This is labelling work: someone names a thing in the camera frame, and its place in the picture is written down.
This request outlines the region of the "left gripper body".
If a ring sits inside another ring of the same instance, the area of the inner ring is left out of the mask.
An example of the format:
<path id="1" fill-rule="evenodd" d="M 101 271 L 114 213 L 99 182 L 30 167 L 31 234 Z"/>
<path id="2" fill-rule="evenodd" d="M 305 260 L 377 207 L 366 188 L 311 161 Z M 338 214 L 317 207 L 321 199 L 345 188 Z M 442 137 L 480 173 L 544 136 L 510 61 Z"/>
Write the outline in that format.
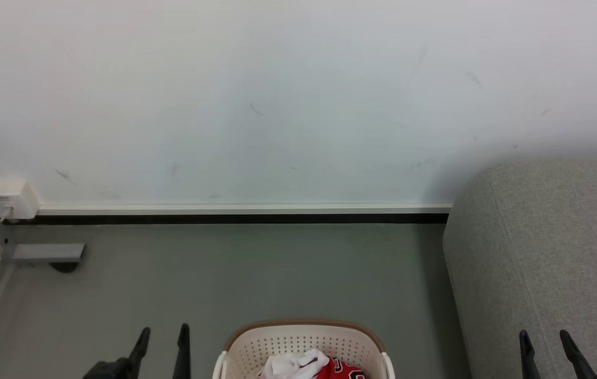
<path id="1" fill-rule="evenodd" d="M 83 379 L 94 378 L 131 378 L 133 364 L 128 359 L 117 359 L 113 362 L 100 361 L 93 365 Z"/>

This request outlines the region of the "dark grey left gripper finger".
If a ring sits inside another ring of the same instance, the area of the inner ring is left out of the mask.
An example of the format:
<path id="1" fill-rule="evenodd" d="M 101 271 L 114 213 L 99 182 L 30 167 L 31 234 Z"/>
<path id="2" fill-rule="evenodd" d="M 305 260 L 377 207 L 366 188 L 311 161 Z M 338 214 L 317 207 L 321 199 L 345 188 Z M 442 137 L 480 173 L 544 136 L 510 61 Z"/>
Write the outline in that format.
<path id="1" fill-rule="evenodd" d="M 177 339 L 178 353 L 174 364 L 173 379 L 191 378 L 191 347 L 190 327 L 187 323 L 181 325 Z"/>
<path id="2" fill-rule="evenodd" d="M 148 350 L 150 333 L 150 328 L 143 328 L 130 355 L 120 359 L 122 364 L 120 378 L 139 377 L 142 360 L 144 359 Z"/>

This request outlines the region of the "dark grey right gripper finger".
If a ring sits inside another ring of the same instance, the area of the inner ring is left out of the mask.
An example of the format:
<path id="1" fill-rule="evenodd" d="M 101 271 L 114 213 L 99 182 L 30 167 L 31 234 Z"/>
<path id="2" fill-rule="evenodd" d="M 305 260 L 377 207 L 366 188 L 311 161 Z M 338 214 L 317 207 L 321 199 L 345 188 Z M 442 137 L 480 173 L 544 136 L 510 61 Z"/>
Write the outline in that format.
<path id="1" fill-rule="evenodd" d="M 563 345 L 566 359 L 573 365 L 575 376 L 579 379 L 595 378 L 595 371 L 583 356 L 577 344 L 566 330 L 559 331 L 559 337 Z"/>
<path id="2" fill-rule="evenodd" d="M 541 375 L 535 362 L 535 350 L 526 330 L 520 331 L 519 343 L 522 366 L 522 378 L 541 379 Z"/>

